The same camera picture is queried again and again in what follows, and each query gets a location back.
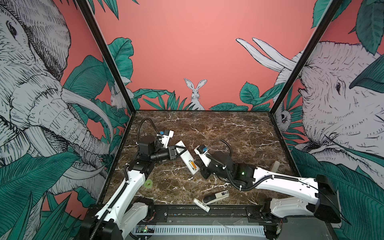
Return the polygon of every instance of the rabbit illustration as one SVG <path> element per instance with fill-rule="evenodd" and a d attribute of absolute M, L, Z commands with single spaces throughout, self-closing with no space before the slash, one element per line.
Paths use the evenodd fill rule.
<path fill-rule="evenodd" d="M 190 89 L 192 89 L 192 97 L 191 97 L 191 106 L 192 105 L 194 105 L 193 107 L 192 107 L 192 109 L 191 110 L 205 110 L 204 108 L 203 108 L 203 106 L 200 104 L 200 102 L 199 102 L 199 98 L 200 98 L 200 94 L 199 94 L 199 88 L 201 88 L 202 86 L 204 86 L 204 84 L 206 84 L 207 83 L 207 80 L 206 79 L 204 79 L 204 80 L 201 80 L 200 82 L 199 82 L 199 84 L 197 85 L 197 87 L 195 88 L 195 86 L 193 85 L 193 83 L 190 81 L 190 80 L 188 80 L 188 79 L 186 79 L 186 78 L 184 78 L 184 80 L 185 80 L 185 83 L 187 84 L 187 86 L 190 88 Z"/>

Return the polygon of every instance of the white elephant drawing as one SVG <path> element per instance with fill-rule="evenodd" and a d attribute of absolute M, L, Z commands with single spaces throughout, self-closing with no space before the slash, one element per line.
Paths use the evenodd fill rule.
<path fill-rule="evenodd" d="M 261 54 L 242 39 L 237 41 L 263 66 L 280 72 L 276 83 L 285 83 L 301 53 L 287 59 L 269 44 L 253 41 L 270 57 Z M 303 127 L 309 142 L 296 145 L 311 153 L 318 161 L 343 164 L 356 170 L 360 167 L 380 187 L 384 188 L 384 168 L 368 159 L 356 156 L 334 144 L 349 149 L 384 156 L 384 94 L 350 83 L 380 54 L 367 52 L 361 44 L 319 42 L 298 78 L 304 86 Z M 290 124 L 288 111 L 276 112 L 281 131 Z"/>
<path fill-rule="evenodd" d="M 113 127 L 97 105 L 61 86 L 70 44 L 52 0 L 0 0 L 0 166 L 71 146 L 82 161 L 48 191 L 56 195 L 83 187 L 97 199 L 107 177 L 99 155 L 109 154 L 110 144 L 92 135 L 72 104 L 97 113 L 111 133 Z M 24 239 L 32 239 L 40 225 L 42 202 L 31 211 Z"/>

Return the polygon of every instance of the green tape roll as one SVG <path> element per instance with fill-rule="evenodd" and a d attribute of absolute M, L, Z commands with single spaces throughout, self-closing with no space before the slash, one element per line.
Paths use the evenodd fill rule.
<path fill-rule="evenodd" d="M 147 179 L 144 183 L 144 187 L 145 188 L 152 188 L 152 185 L 153 185 L 153 181 L 150 180 L 150 179 Z"/>

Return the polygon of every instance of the mural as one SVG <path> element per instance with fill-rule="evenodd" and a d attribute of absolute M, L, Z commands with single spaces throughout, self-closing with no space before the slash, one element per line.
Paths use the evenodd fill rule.
<path fill-rule="evenodd" d="M 99 198 L 129 121 L 125 102 L 118 108 L 103 99 L 106 86 L 121 99 L 104 62 L 89 55 L 62 79 L 75 36 L 57 4 L 0 1 L 2 240 L 72 239 L 82 210 Z M 94 41 L 90 32 L 81 38 Z"/>
<path fill-rule="evenodd" d="M 100 4 L 94 4 L 93 0 L 89 0 L 89 3 L 107 43 L 121 36 L 124 36 L 125 39 L 129 38 L 134 42 L 135 55 L 133 55 L 133 48 L 125 48 L 120 50 L 119 53 L 127 51 L 127 56 L 129 55 L 130 58 L 129 61 L 133 60 L 135 64 L 135 72 L 132 78 L 127 77 L 123 81 L 125 81 L 127 92 L 136 109 L 269 111 L 281 92 L 285 79 L 300 57 L 300 54 L 295 56 L 297 52 L 295 53 L 291 49 L 297 49 L 297 51 L 303 49 L 313 32 L 313 29 L 311 29 L 311 17 L 315 0 L 312 1 L 312 4 L 303 4 L 300 1 L 300 9 L 297 7 L 292 9 L 292 11 L 298 11 L 300 20 L 295 23 L 292 22 L 288 26 L 289 29 L 297 31 L 297 34 L 294 32 L 289 33 L 292 36 L 294 35 L 296 40 L 291 43 L 287 41 L 286 44 L 287 51 L 285 52 L 289 52 L 289 55 L 291 55 L 290 59 L 283 57 L 267 43 L 253 38 L 257 47 L 260 47 L 261 50 L 272 58 L 270 59 L 263 56 L 245 40 L 238 38 L 239 34 L 247 37 L 250 33 L 254 32 L 251 26 L 254 26 L 254 22 L 257 21 L 253 19 L 255 13 L 248 12 L 246 8 L 248 9 L 257 4 L 255 9 L 265 11 L 265 9 L 271 9 L 271 6 L 268 6 L 268 4 L 264 6 L 264 4 L 260 5 L 255 3 L 255 1 L 247 1 L 247 4 L 244 4 L 244 6 L 247 5 L 248 7 L 241 11 L 239 10 L 244 20 L 236 17 L 237 12 L 232 12 L 233 14 L 230 15 L 235 18 L 235 20 L 229 19 L 228 21 L 230 22 L 239 21 L 240 19 L 238 25 L 235 28 L 231 28 L 228 24 L 223 25 L 223 20 L 219 20 L 221 19 L 220 17 L 219 19 L 214 17 L 215 14 L 222 15 L 222 12 L 225 12 L 232 5 L 234 5 L 233 7 L 239 7 L 239 4 L 229 0 L 221 1 L 219 5 L 214 1 L 207 3 L 206 1 L 199 2 L 199 0 L 184 1 L 183 3 L 176 0 L 151 3 L 109 0 L 105 3 L 107 3 L 110 11 L 103 6 L 101 1 L 99 1 Z M 209 15 L 212 16 L 205 17 L 204 20 L 201 20 L 201 23 L 198 23 L 197 21 L 199 20 L 195 20 L 194 17 L 199 16 L 198 12 L 195 12 L 196 14 L 193 15 L 188 14 L 188 19 L 190 19 L 188 21 L 185 21 L 185 16 L 177 14 L 177 12 L 183 11 L 182 9 L 188 12 L 195 9 L 195 7 L 200 8 L 200 4 L 204 4 L 207 11 L 209 11 Z M 276 9 L 276 12 L 281 11 L 284 15 L 286 14 L 287 7 L 290 8 L 292 6 L 284 6 L 284 9 Z M 154 12 L 153 10 L 157 8 L 166 9 L 167 13 L 165 15 L 162 14 L 161 17 L 156 17 L 158 11 Z M 141 22 L 141 26 L 138 27 L 131 24 L 132 19 Z M 203 35 L 205 30 L 201 24 L 207 25 L 207 23 L 212 25 L 217 34 L 215 36 L 211 36 L 211 34 L 208 34 L 209 36 L 202 36 L 203 42 L 206 43 L 197 46 L 183 37 L 184 29 L 189 29 L 185 33 L 188 36 Z M 244 29 L 239 28 L 239 26 L 244 24 L 246 25 Z M 273 26 L 276 24 L 276 27 L 281 27 L 280 20 L 278 24 L 274 21 L 270 22 L 270 24 Z M 175 30 L 171 29 L 177 29 L 177 36 L 174 36 Z M 263 26 L 258 32 L 271 36 L 270 26 Z M 230 33 L 233 37 L 226 39 L 220 37 L 220 34 L 227 33 Z M 210 41 L 210 38 L 217 38 L 217 41 L 213 43 Z M 247 57 L 246 51 L 236 41 L 248 50 L 257 61 L 274 72 L 265 71 L 258 64 L 255 64 L 251 58 Z M 214 51 L 212 50 L 214 48 L 226 49 L 225 52 L 228 52 L 228 54 L 225 54 L 225 58 L 229 58 L 232 64 L 224 65 L 225 63 L 219 62 L 220 60 L 215 56 L 217 53 L 211 53 Z M 197 63 L 189 60 L 193 58 L 194 51 L 199 53 L 199 56 L 194 58 Z M 205 59 L 210 59 L 210 62 L 204 63 Z M 116 62 L 116 64 L 119 71 L 122 72 L 121 68 L 124 67 L 122 63 Z M 280 75 L 278 80 L 275 81 L 275 76 L 278 73 Z M 183 82 L 180 81 L 181 79 L 184 79 L 187 87 L 192 90 L 192 96 L 190 91 L 187 91 L 185 88 Z M 200 79 L 205 79 L 205 82 L 198 82 Z M 200 85 L 194 88 L 194 84 L 196 86 L 196 84 L 202 83 L 206 85 L 204 88 L 200 88 Z M 121 105 L 121 99 L 112 96 L 111 100 L 113 106 Z"/>
<path fill-rule="evenodd" d="M 316 2 L 313 26 L 327 2 Z M 334 17 L 341 22 L 328 27 L 275 114 L 302 176 L 324 174 L 335 186 L 344 219 L 333 227 L 343 240 L 384 236 L 383 10 L 383 1 L 344 1 Z M 341 38 L 348 42 L 329 41 Z"/>

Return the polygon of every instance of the black frame post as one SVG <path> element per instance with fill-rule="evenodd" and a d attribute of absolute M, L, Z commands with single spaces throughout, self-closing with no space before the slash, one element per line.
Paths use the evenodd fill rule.
<path fill-rule="evenodd" d="M 88 24 L 89 29 L 92 32 L 93 37 L 96 40 L 97 45 L 99 46 L 99 49 L 100 49 L 100 51 L 101 51 L 101 53 L 105 59 L 105 62 L 107 63 L 107 65 L 108 65 L 108 67 L 112 73 L 112 76 L 115 79 L 115 81 L 116 81 L 116 83 L 117 83 L 117 85 L 121 91 L 121 94 L 123 95 L 123 97 L 127 103 L 129 111 L 131 112 L 131 114 L 134 114 L 136 112 L 135 107 L 133 106 L 133 103 L 132 103 L 130 97 L 128 96 L 126 87 L 121 80 L 119 70 L 116 67 L 116 64 L 115 64 L 115 62 L 111 56 L 111 53 L 108 49 L 107 44 L 104 42 L 103 35 L 102 35 L 102 33 L 101 33 L 97 23 L 96 23 L 96 20 L 93 16 L 93 13 L 90 10 L 90 8 L 88 7 L 87 0 L 76 0 L 76 1 L 77 1 L 77 4 L 79 5 L 79 8 L 80 8 L 80 10 L 84 16 L 85 21 Z"/>
<path fill-rule="evenodd" d="M 287 82 L 285 83 L 279 97 L 277 98 L 276 102 L 273 104 L 270 113 L 272 115 L 275 114 L 277 108 L 280 106 L 280 104 L 283 102 L 286 94 L 288 93 L 289 89 L 292 87 L 293 83 L 299 76 L 300 71 L 304 67 L 305 63 L 311 56 L 314 48 L 316 47 L 317 43 L 320 41 L 321 37 L 323 36 L 325 30 L 327 29 L 328 25 L 333 19 L 333 16 L 336 14 L 337 10 L 343 3 L 343 0 L 332 0 L 330 3 L 328 9 L 326 10 L 324 16 L 321 18 L 319 25 L 317 26 L 315 32 L 313 33 L 310 41 L 308 42 L 306 48 L 303 51 L 303 54 L 301 55 L 299 61 L 297 62 L 295 68 L 293 69 L 291 75 L 289 76 Z"/>

